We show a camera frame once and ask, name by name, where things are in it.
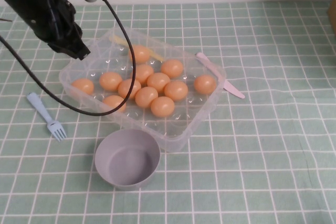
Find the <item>green checkered tablecloth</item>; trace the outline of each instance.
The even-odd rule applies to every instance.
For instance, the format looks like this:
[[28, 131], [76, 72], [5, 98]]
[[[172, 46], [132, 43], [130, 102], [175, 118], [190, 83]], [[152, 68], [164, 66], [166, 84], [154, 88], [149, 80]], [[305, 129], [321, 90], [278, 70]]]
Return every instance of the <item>green checkered tablecloth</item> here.
[[[26, 101], [41, 94], [0, 49], [0, 224], [330, 224], [336, 222], [336, 39], [325, 2], [117, 6], [124, 25], [223, 65], [241, 100], [219, 105], [154, 180], [116, 191], [93, 154], [119, 129], [42, 100], [69, 136], [50, 138]], [[104, 6], [77, 7], [85, 39], [115, 25]], [[9, 9], [0, 34], [55, 94], [70, 59]]]

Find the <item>egg tray compartment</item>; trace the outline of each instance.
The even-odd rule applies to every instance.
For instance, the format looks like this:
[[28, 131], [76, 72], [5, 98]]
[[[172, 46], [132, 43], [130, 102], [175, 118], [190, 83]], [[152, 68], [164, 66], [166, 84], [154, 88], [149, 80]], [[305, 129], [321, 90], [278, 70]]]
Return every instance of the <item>egg tray compartment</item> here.
[[[188, 95], [184, 100], [175, 102], [173, 114], [166, 118], [154, 116], [150, 109], [138, 107], [134, 100], [127, 101], [124, 112], [115, 112], [106, 117], [125, 129], [141, 129], [150, 133], [160, 147], [168, 152], [179, 151], [199, 123], [215, 109], [223, 89], [225, 71], [208, 60], [198, 58], [136, 30], [126, 28], [126, 31], [133, 45], [141, 44], [152, 49], [165, 60], [178, 59], [183, 63], [184, 72], [180, 77], [172, 80], [186, 83]], [[89, 46], [91, 54], [86, 59], [72, 61], [59, 74], [59, 80], [66, 94], [96, 112], [111, 110], [101, 101], [109, 95], [118, 94], [105, 91], [99, 85], [99, 78], [103, 73], [113, 71], [119, 73], [123, 80], [131, 78], [132, 62], [127, 54], [128, 49], [123, 50], [123, 46], [112, 43], [110, 38], [114, 35], [123, 38], [119, 28], [111, 29], [103, 37], [92, 42]], [[154, 72], [160, 72], [161, 61], [151, 57], [147, 64], [153, 67]], [[194, 89], [195, 78], [202, 74], [210, 74], [217, 82], [217, 88], [211, 95], [198, 94]], [[93, 81], [95, 91], [92, 95], [87, 95], [71, 86], [71, 83], [79, 78]]]

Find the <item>black cable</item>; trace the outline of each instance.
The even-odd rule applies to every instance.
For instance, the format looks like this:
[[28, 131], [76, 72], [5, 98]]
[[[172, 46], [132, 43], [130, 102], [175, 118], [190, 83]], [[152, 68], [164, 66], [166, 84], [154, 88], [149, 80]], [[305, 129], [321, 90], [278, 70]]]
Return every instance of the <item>black cable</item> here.
[[25, 62], [23, 61], [23, 59], [16, 53], [16, 51], [11, 47], [11, 45], [0, 35], [0, 42], [2, 44], [4, 44], [4, 46], [9, 50], [9, 52], [11, 52], [11, 54], [15, 57], [15, 59], [20, 63], [20, 65], [26, 70], [26, 72], [30, 75], [30, 77], [37, 83], [37, 85], [39, 85], [39, 87], [45, 91], [51, 98], [53, 98], [55, 101], [59, 102], [60, 104], [62, 104], [63, 106], [76, 111], [78, 113], [84, 114], [84, 115], [92, 115], [92, 116], [104, 116], [104, 115], [109, 115], [115, 111], [117, 111], [118, 109], [120, 109], [128, 100], [128, 98], [130, 97], [132, 90], [133, 90], [133, 86], [134, 86], [134, 82], [135, 82], [135, 55], [134, 55], [134, 51], [133, 51], [133, 47], [131, 44], [131, 41], [123, 27], [123, 25], [120, 22], [120, 19], [118, 18], [117, 14], [115, 13], [115, 11], [113, 10], [112, 6], [110, 5], [110, 3], [107, 0], [103, 0], [105, 2], [105, 4], [107, 5], [107, 7], [109, 8], [109, 10], [111, 11], [111, 13], [113, 14], [114, 18], [116, 19], [118, 25], [120, 26], [120, 29], [122, 31], [122, 33], [125, 36], [125, 39], [130, 47], [130, 51], [131, 51], [131, 55], [132, 55], [132, 66], [133, 66], [133, 74], [132, 74], [132, 81], [131, 81], [131, 86], [130, 89], [126, 95], [126, 97], [124, 98], [124, 100], [113, 110], [107, 111], [107, 112], [103, 112], [103, 113], [93, 113], [93, 112], [88, 112], [85, 110], [80, 110], [74, 106], [71, 106], [70, 104], [66, 103], [65, 101], [59, 99], [57, 96], [55, 96], [53, 93], [51, 93], [41, 82], [40, 80], [34, 75], [34, 73], [29, 69], [29, 67], [25, 64]]

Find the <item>plastic fork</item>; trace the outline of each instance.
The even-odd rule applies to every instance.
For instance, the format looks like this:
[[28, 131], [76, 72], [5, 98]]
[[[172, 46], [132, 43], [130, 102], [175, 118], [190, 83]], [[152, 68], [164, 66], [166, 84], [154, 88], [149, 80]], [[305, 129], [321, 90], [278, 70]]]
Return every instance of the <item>plastic fork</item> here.
[[52, 135], [61, 142], [63, 139], [67, 138], [65, 131], [60, 124], [60, 122], [53, 120], [49, 115], [48, 111], [44, 107], [41, 99], [38, 97], [36, 93], [29, 93], [27, 95], [28, 101], [32, 104], [32, 106], [40, 113], [40, 115], [46, 120], [47, 127]]

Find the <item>egg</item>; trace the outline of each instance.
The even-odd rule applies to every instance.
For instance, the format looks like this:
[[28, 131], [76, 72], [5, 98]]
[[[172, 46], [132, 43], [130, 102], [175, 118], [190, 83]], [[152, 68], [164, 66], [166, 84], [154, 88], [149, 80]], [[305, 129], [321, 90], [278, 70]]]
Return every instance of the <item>egg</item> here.
[[154, 99], [151, 104], [151, 111], [153, 115], [164, 118], [174, 112], [175, 104], [169, 97], [158, 97]]
[[171, 79], [179, 77], [183, 72], [183, 64], [179, 60], [167, 60], [161, 65], [161, 72]]
[[[142, 64], [149, 60], [151, 53], [147, 47], [144, 47], [143, 45], [132, 45], [132, 47], [136, 64]], [[132, 60], [131, 50], [129, 50], [128, 55]]]
[[[118, 96], [118, 95], [110, 95], [109, 97], [106, 97], [103, 100], [103, 103], [110, 106], [112, 109], [116, 108], [120, 103], [122, 103], [122, 101], [124, 100], [124, 98]], [[126, 103], [117, 111], [119, 112], [124, 112], [126, 109]]]
[[188, 94], [188, 86], [183, 81], [171, 81], [164, 88], [164, 95], [174, 102], [181, 101]]
[[99, 84], [107, 91], [116, 91], [122, 82], [120, 74], [115, 72], [103, 73], [99, 78]]
[[169, 82], [170, 78], [165, 73], [154, 73], [148, 77], [147, 86], [155, 88], [158, 93], [162, 93]]
[[95, 88], [93, 82], [86, 78], [78, 79], [74, 81], [71, 85], [88, 95], [91, 95]]
[[158, 98], [159, 94], [153, 87], [144, 87], [140, 89], [135, 95], [135, 103], [141, 108], [149, 108], [152, 101]]
[[140, 82], [142, 86], [146, 85], [148, 77], [152, 74], [154, 74], [154, 69], [149, 65], [142, 64], [136, 67], [135, 78]]
[[[130, 86], [131, 86], [131, 82], [132, 82], [132, 79], [127, 79], [127, 80], [124, 80], [122, 81], [120, 84], [119, 84], [119, 87], [118, 87], [118, 94], [125, 98], [128, 91], [130, 90]], [[133, 99], [136, 95], [136, 93], [141, 89], [141, 84], [138, 80], [135, 80], [134, 82], [134, 86], [133, 86], [133, 89], [132, 89], [132, 93], [129, 97], [129, 99]]]
[[208, 74], [201, 75], [194, 81], [194, 88], [200, 94], [211, 94], [216, 87], [216, 80]]

